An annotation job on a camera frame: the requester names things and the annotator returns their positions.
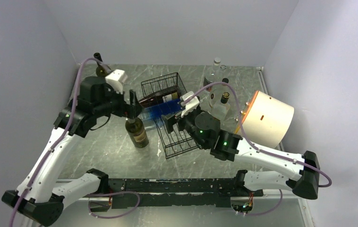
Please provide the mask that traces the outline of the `blue clear glass bottle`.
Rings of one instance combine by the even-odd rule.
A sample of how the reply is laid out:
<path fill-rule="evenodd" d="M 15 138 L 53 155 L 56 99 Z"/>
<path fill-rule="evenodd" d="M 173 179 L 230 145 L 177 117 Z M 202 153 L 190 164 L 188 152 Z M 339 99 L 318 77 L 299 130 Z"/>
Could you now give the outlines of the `blue clear glass bottle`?
<path fill-rule="evenodd" d="M 160 127 L 162 115 L 174 114 L 182 109 L 180 99 L 174 99 L 162 104 L 145 108 L 138 116 L 144 123 L 146 129 Z"/>

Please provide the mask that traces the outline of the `green bottle silver cap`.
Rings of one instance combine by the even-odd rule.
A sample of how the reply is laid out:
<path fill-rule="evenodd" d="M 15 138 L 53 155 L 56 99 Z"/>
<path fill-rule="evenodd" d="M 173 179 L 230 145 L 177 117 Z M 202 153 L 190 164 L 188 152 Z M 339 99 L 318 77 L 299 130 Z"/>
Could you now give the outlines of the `green bottle silver cap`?
<path fill-rule="evenodd" d="M 149 144 L 144 124 L 140 118 L 127 118 L 125 129 L 136 148 L 145 148 Z"/>

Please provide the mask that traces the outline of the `dark green black-capped bottle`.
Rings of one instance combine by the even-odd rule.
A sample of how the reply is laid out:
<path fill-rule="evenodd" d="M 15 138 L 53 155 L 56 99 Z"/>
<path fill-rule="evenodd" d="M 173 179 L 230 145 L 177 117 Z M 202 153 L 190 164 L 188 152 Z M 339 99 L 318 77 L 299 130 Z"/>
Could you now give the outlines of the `dark green black-capped bottle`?
<path fill-rule="evenodd" d="M 101 57 L 101 54 L 99 52 L 95 52 L 94 57 L 97 60 L 102 61 L 102 57 Z M 107 72 L 104 70 L 102 65 L 99 64 L 99 63 L 97 63 L 97 68 L 95 70 L 95 73 L 96 73 L 96 76 L 98 76 L 98 77 L 106 77 L 107 76 Z"/>

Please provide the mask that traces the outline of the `clear bottle orange black label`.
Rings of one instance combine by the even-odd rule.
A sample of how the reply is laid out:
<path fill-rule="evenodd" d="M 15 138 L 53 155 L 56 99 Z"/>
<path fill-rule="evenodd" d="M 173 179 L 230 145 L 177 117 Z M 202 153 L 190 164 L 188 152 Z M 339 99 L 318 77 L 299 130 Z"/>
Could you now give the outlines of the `clear bottle orange black label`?
<path fill-rule="evenodd" d="M 213 107 L 211 108 L 210 114 L 218 119 L 219 121 L 223 122 L 229 109 L 230 109 L 230 104 L 228 103 L 229 101 L 229 97 L 230 94 L 229 92 L 224 92 L 221 100 L 217 101 Z"/>

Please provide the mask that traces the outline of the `clear bottle white label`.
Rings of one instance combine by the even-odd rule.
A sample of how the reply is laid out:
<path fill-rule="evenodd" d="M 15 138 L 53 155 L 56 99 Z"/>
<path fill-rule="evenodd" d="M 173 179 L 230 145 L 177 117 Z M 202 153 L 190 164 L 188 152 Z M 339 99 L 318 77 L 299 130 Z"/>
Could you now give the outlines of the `clear bottle white label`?
<path fill-rule="evenodd" d="M 227 90 L 228 90 L 227 86 L 223 84 L 217 84 L 212 86 L 209 96 L 209 102 L 208 102 L 210 108 L 212 108 L 217 101 L 221 100 L 223 93 L 227 92 Z"/>

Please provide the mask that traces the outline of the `frosted clear slim bottle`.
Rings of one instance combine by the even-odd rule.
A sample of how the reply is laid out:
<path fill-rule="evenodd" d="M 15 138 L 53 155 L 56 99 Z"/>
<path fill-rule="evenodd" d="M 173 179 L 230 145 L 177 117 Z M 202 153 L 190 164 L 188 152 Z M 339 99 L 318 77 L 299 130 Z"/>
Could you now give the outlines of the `frosted clear slim bottle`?
<path fill-rule="evenodd" d="M 204 74 L 203 86 L 207 86 L 213 82 L 216 82 L 221 72 L 221 59 L 215 57 L 213 64 L 208 67 L 207 72 Z"/>

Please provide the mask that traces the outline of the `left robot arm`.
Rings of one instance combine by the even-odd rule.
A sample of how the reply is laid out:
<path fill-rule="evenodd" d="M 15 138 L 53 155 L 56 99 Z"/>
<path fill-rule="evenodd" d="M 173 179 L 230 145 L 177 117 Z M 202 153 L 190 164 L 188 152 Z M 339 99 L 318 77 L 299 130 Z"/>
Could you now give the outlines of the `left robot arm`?
<path fill-rule="evenodd" d="M 63 210 L 89 194 L 102 197 L 111 192 L 108 175 L 90 169 L 64 186 L 56 181 L 71 150 L 94 129 L 97 120 L 112 115 L 135 118 L 142 112 L 136 92 L 130 90 L 125 101 L 122 85 L 116 80 L 87 77 L 75 82 L 73 96 L 54 122 L 48 145 L 25 180 L 7 190 L 2 201 L 42 227 L 51 226 Z"/>

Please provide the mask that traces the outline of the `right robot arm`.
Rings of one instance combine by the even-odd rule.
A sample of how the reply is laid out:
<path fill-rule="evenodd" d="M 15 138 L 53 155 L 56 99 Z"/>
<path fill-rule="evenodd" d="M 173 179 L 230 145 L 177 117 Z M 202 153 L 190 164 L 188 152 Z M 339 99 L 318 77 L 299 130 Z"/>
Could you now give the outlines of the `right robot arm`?
<path fill-rule="evenodd" d="M 221 129 L 220 121 L 202 110 L 194 92 L 188 92 L 178 101 L 187 104 L 170 114 L 158 117 L 171 133 L 176 125 L 186 131 L 200 149 L 209 150 L 216 159 L 245 162 L 268 168 L 267 172 L 241 171 L 234 182 L 234 191 L 244 196 L 250 191 L 278 189 L 291 191 L 294 195 L 316 200 L 321 174 L 316 153 L 288 153 L 256 144 L 238 134 Z"/>

